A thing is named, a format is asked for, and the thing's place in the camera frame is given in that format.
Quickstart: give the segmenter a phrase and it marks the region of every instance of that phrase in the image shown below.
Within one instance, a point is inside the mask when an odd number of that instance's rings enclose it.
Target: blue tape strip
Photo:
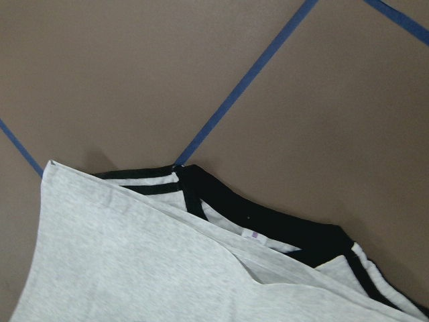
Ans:
[[[262,55],[256,60],[255,64],[240,80],[233,91],[223,101],[221,106],[197,133],[195,138],[189,143],[186,149],[182,152],[179,158],[175,161],[176,165],[183,165],[195,150],[200,146],[202,141],[213,130],[217,123],[222,119],[226,112],[231,108],[235,101],[243,94],[246,88],[252,83],[255,77],[259,74],[262,68],[268,63],[271,57],[278,51],[282,44],[289,38],[289,36],[298,27],[300,22],[307,16],[310,10],[314,7],[318,0],[306,0],[301,7],[297,10],[290,21],[283,27],[280,33],[274,38],[271,44],[265,49]]]
[[[413,19],[404,15],[402,12],[386,5],[380,0],[364,0],[370,6],[384,14],[393,22],[403,27],[407,32],[429,46],[429,30],[419,25]]]
[[[39,174],[40,177],[43,175],[43,170],[40,165],[34,160],[32,155],[24,148],[21,142],[16,138],[12,131],[6,126],[5,122],[0,119],[0,127],[5,132],[6,136],[11,140],[15,147],[21,152],[22,156],[27,160],[30,166]]]

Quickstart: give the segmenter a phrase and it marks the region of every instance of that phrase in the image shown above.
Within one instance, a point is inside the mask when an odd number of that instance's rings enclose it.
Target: folded shirt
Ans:
[[[380,303],[429,321],[428,310],[391,286],[359,244],[339,226],[299,219],[252,203],[196,165],[120,170],[95,176],[253,238]]]
[[[419,321],[259,242],[49,162],[20,321]]]

